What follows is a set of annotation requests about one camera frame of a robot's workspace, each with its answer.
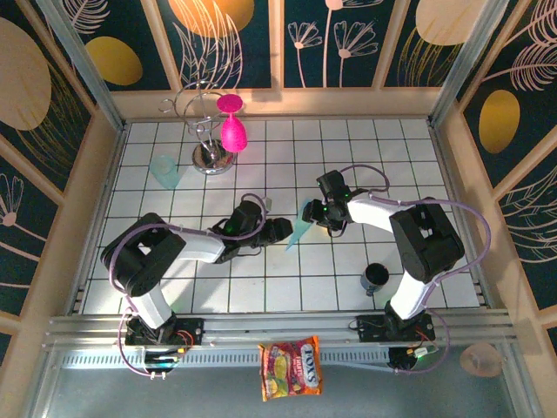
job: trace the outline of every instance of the metal post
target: metal post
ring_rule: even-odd
[[[453,67],[446,76],[441,93],[433,106],[430,121],[433,127],[440,126],[454,99],[466,81],[466,78],[476,64],[476,60],[486,47],[493,31],[497,27],[508,0],[490,0],[486,2],[478,21],[472,29],[472,34],[462,46],[459,55],[454,60]]]
[[[70,56],[112,127],[117,131],[122,131],[122,117],[112,100],[111,93],[106,83],[98,75],[97,69],[85,50],[85,45],[81,38],[73,29],[71,21],[64,11],[62,2],[57,0],[37,0],[37,5],[41,8],[49,25],[56,33],[58,40]]]

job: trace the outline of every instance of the metal cup holder stand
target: metal cup holder stand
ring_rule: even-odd
[[[194,86],[198,94],[185,105],[184,110],[180,114],[177,108],[178,100],[184,91],[189,91]],[[222,112],[219,112],[211,116],[208,115],[205,106],[205,99],[208,96],[221,98],[223,95],[215,91],[202,91],[202,87],[207,89],[215,86],[216,85],[214,83],[205,80],[189,83],[182,87],[173,100],[171,98],[166,98],[161,102],[161,105],[158,108],[162,113],[174,111],[176,116],[184,120],[190,135],[193,135],[195,132],[195,135],[198,137],[199,145],[196,146],[195,150],[193,150],[191,160],[193,162],[193,166],[198,171],[208,175],[222,174],[223,172],[226,172],[230,167],[232,167],[234,161],[236,160],[236,154],[228,152],[222,146],[220,140],[213,137],[213,131],[223,122],[223,114]],[[198,101],[201,106],[203,118],[197,121],[192,121],[191,118],[186,117],[186,113],[190,109],[191,105],[196,101]]]

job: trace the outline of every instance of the candy bag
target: candy bag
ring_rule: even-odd
[[[259,344],[263,401],[297,394],[321,394],[317,335],[305,340]]]

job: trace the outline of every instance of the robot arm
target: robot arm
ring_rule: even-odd
[[[396,294],[387,302],[386,325],[390,334],[396,335],[423,312],[424,298],[435,286],[434,279],[464,256],[460,237],[440,205],[380,203],[362,194],[367,190],[351,192],[337,171],[320,177],[318,185],[325,199],[305,207],[305,221],[326,227],[330,234],[354,222],[394,234],[404,274]]]
[[[238,256],[242,247],[268,246],[292,233],[290,220],[277,218],[267,219],[258,233],[250,234],[261,221],[259,205],[243,200],[229,219],[222,219],[207,234],[174,233],[157,228],[138,233],[127,241],[117,257],[113,275],[138,313],[138,331],[155,344],[167,342],[173,334],[176,316],[160,286],[160,280],[171,265],[190,260],[221,264]],[[104,249],[101,254],[104,266],[110,268],[112,256],[124,237],[150,224],[164,225],[165,222],[155,213],[146,214]],[[248,238],[238,240],[247,234],[250,234]]]

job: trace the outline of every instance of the transparent plastic cup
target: transparent plastic cup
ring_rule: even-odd
[[[162,187],[173,190],[182,176],[178,174],[178,165],[168,155],[157,155],[151,159],[149,170]]]

